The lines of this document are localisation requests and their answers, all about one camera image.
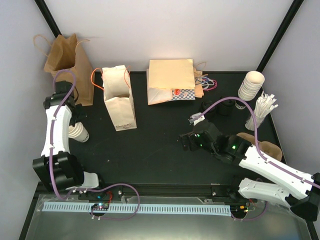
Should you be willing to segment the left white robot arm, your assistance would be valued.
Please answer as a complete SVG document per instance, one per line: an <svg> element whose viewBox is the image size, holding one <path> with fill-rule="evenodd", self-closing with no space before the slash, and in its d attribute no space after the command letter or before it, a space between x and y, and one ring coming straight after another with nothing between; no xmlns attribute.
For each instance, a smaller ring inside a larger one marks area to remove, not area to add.
<svg viewBox="0 0 320 240"><path fill-rule="evenodd" d="M82 104L75 104L73 93L62 103L72 88L72 83L59 81L54 86L55 92L46 97L43 103L47 117L46 137L40 157L32 162L33 170L44 187L52 192L52 162L53 178L58 191L89 189L95 199L101 200L107 195L107 186L100 182L98 174L84 171L69 148L69 138L81 143L89 140L89 133L82 124L82 120L87 117L84 107Z"/></svg>

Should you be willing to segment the white printed paper bag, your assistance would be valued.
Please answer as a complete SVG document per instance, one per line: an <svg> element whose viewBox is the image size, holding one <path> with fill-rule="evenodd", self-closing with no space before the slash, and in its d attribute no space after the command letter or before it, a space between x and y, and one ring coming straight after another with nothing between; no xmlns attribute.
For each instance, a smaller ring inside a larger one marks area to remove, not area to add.
<svg viewBox="0 0 320 240"><path fill-rule="evenodd" d="M103 91L103 100L115 130L125 131L137 128L134 98L131 86L130 71L125 65L95 68L100 71L102 85L92 85Z"/></svg>

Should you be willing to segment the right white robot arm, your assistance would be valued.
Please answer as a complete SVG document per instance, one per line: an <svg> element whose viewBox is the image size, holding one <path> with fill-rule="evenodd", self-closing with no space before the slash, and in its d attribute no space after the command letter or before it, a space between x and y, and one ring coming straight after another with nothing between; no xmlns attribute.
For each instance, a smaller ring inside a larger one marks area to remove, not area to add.
<svg viewBox="0 0 320 240"><path fill-rule="evenodd" d="M179 135L184 150L204 149L223 163L239 166L268 179L243 178L227 189L234 202L260 199L284 206L298 217L315 222L320 213L320 174L294 169L237 135L224 135L207 120L199 121L189 133Z"/></svg>

